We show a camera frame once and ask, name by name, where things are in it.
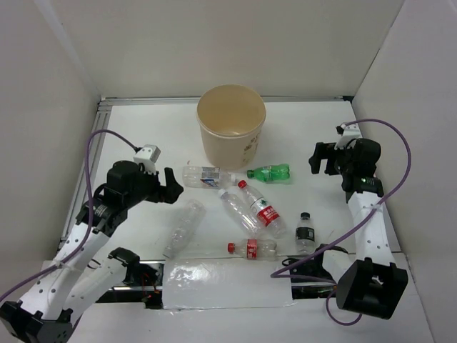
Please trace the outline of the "clear capless bottle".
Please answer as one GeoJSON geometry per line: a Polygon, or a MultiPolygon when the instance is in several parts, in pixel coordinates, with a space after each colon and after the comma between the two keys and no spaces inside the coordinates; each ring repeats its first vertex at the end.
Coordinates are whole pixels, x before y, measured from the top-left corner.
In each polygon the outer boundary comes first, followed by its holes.
{"type": "Polygon", "coordinates": [[[206,208],[201,202],[195,199],[189,200],[171,230],[163,256],[174,259],[182,252],[189,245],[205,215],[206,208]]]}

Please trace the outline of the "cola bottle red cap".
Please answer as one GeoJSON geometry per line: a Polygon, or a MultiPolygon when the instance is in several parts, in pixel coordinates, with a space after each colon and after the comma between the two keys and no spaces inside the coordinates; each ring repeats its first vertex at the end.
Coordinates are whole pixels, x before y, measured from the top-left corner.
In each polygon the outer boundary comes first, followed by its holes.
{"type": "Polygon", "coordinates": [[[228,243],[227,251],[247,260],[275,260],[277,243],[270,239],[244,239],[239,243],[228,243]]]}

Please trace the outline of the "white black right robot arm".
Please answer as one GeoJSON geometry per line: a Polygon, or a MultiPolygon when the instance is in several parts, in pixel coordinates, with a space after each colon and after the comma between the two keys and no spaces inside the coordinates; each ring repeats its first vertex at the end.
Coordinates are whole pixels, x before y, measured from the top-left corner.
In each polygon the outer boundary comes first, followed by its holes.
{"type": "Polygon", "coordinates": [[[381,146],[370,139],[350,139],[338,145],[319,142],[309,159],[312,174],[326,162],[325,174],[341,175],[346,203],[358,230],[353,261],[330,248],[313,260],[311,271],[320,280],[336,281],[339,309],[390,319],[408,284],[406,270],[399,268],[388,243],[383,207],[383,186],[375,178],[381,146]]]}

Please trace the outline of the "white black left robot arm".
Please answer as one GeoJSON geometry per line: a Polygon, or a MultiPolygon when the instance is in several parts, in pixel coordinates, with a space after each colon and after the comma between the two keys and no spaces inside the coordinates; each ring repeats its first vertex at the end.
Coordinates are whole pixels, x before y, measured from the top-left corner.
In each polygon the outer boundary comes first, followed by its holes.
{"type": "Polygon", "coordinates": [[[76,223],[52,264],[31,280],[33,287],[19,300],[4,300],[1,322],[22,342],[67,342],[82,314],[118,283],[135,284],[140,258],[117,247],[89,276],[82,274],[97,252],[124,223],[128,211],[143,201],[175,203],[184,188],[173,169],[164,169],[165,184],[143,163],[118,161],[76,217],[76,223]]]}

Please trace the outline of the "beige round bin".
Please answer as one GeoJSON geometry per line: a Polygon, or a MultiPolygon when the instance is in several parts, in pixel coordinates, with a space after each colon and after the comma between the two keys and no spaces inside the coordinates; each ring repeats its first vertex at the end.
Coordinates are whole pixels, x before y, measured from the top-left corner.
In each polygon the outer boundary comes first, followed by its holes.
{"type": "Polygon", "coordinates": [[[253,89],[226,84],[203,94],[196,118],[209,162],[222,169],[237,170],[249,164],[256,154],[266,107],[253,89]]]}

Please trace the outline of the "clear bottle blue white label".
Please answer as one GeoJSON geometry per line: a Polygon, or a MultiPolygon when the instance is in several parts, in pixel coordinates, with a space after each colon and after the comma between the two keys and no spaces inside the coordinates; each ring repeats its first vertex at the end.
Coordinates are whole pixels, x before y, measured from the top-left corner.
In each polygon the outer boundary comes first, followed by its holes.
{"type": "Polygon", "coordinates": [[[226,189],[236,183],[235,174],[209,166],[184,166],[182,179],[186,187],[199,189],[226,189]]]}

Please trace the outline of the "green plastic bottle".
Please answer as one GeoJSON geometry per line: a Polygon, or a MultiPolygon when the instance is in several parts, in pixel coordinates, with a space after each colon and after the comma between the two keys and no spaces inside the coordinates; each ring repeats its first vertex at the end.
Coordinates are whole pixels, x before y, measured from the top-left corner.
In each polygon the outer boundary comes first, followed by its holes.
{"type": "Polygon", "coordinates": [[[284,182],[290,179],[290,166],[278,164],[249,169],[246,171],[246,176],[264,183],[284,182]]]}

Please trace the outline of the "clear bottle white cap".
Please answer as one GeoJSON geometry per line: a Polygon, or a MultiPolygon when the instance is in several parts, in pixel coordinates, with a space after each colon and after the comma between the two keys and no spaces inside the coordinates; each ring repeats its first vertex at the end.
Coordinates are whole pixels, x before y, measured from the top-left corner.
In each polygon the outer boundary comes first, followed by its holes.
{"type": "Polygon", "coordinates": [[[261,223],[238,196],[228,193],[225,189],[218,190],[218,196],[226,213],[244,230],[249,238],[259,238],[263,234],[261,223]]]}

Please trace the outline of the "small black label bottle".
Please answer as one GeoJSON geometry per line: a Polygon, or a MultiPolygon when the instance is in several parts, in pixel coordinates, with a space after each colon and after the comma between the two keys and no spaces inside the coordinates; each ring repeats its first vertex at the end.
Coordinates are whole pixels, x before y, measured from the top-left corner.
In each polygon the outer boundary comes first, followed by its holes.
{"type": "Polygon", "coordinates": [[[316,235],[312,226],[311,215],[301,212],[295,231],[296,251],[300,255],[312,254],[316,248],[316,235]]]}

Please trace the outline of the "red label red cap bottle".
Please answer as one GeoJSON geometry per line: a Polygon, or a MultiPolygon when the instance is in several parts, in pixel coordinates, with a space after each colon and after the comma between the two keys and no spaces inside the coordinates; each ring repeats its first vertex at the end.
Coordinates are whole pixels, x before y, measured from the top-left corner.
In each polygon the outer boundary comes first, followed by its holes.
{"type": "Polygon", "coordinates": [[[245,180],[238,182],[245,202],[254,216],[265,226],[274,238],[281,238],[286,233],[286,224],[265,196],[245,180]]]}

